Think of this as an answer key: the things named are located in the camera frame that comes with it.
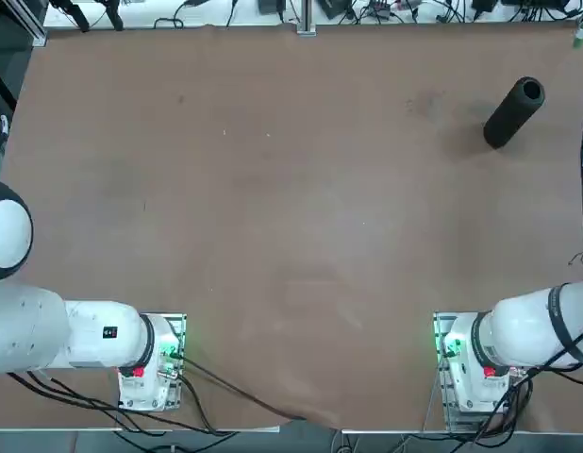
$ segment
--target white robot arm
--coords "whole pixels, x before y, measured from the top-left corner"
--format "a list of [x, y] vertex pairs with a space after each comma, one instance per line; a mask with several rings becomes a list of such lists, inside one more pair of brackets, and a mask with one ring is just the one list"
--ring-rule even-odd
[[[24, 201], [0, 182], [0, 280], [25, 262], [33, 224]], [[163, 411], [180, 404], [184, 316], [139, 314], [112, 301], [67, 300], [0, 281], [0, 373], [43, 368], [118, 368], [127, 409]]]
[[510, 367], [583, 363], [583, 281], [502, 300], [489, 312], [461, 313], [444, 337], [460, 411], [491, 411], [509, 386]]

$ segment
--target black strap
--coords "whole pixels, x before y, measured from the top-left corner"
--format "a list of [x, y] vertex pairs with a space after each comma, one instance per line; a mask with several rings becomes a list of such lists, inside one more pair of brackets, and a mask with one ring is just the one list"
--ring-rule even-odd
[[564, 318], [562, 317], [562, 310], [559, 305], [559, 294], [568, 283], [563, 283], [549, 290], [547, 296], [547, 311], [549, 312], [549, 320], [552, 322], [552, 327], [556, 332], [556, 336], [566, 351], [576, 360], [583, 363], [583, 351], [581, 351], [576, 344], [573, 344], [573, 338], [568, 332]]
[[490, 368], [494, 368], [497, 365], [495, 362], [489, 359], [489, 356], [484, 352], [484, 348], [482, 344], [480, 344], [480, 323], [487, 315], [488, 311], [481, 311], [479, 314], [476, 315], [474, 322], [472, 323], [472, 329], [470, 330], [470, 336], [472, 337], [472, 349], [474, 351], [474, 355], [476, 356], [476, 360], [480, 363], [480, 366], [485, 367], [489, 366]]
[[149, 320], [149, 317], [144, 313], [139, 313], [139, 316], [147, 327], [147, 344], [144, 348], [144, 351], [142, 351], [141, 357], [135, 364], [120, 367], [120, 373], [128, 378], [132, 376], [132, 372], [135, 368], [144, 368], [147, 366], [153, 354], [153, 344], [156, 338], [156, 333], [153, 329], [153, 324], [151, 324], [151, 321]]

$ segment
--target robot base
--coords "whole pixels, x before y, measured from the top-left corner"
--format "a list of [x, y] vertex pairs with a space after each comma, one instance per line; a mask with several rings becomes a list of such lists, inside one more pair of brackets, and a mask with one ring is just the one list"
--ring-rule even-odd
[[448, 430], [471, 430], [508, 389], [509, 374], [488, 376], [475, 357], [471, 331], [477, 313], [434, 314], [442, 402]]
[[187, 315], [146, 313], [155, 331], [153, 354], [135, 376], [118, 371], [119, 405], [133, 411], [168, 411], [180, 407], [181, 383], [177, 379], [184, 362], [169, 357], [184, 356]]

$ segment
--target black foam roller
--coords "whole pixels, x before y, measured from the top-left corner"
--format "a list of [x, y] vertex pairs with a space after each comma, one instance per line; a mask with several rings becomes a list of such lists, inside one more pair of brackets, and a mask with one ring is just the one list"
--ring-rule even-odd
[[545, 100], [543, 85], [533, 77], [522, 77], [484, 125], [484, 139], [493, 148], [509, 142]]

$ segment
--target wooden tabletop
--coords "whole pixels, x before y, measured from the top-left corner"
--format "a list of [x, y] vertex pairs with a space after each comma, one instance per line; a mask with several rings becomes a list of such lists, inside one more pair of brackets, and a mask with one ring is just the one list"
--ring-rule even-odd
[[[582, 249], [572, 38], [554, 25], [52, 34], [3, 174], [35, 221], [18, 278], [186, 312], [188, 355], [309, 420], [420, 429], [434, 311], [583, 278], [567, 266]], [[481, 125], [521, 76], [546, 103], [493, 151]], [[59, 375], [115, 398], [112, 371]], [[190, 378], [217, 427], [282, 422]], [[430, 429], [444, 428], [436, 394]], [[0, 403], [0, 427], [112, 426], [6, 377]], [[198, 425], [188, 397], [169, 416]], [[583, 432], [583, 388], [537, 377], [523, 428]]]

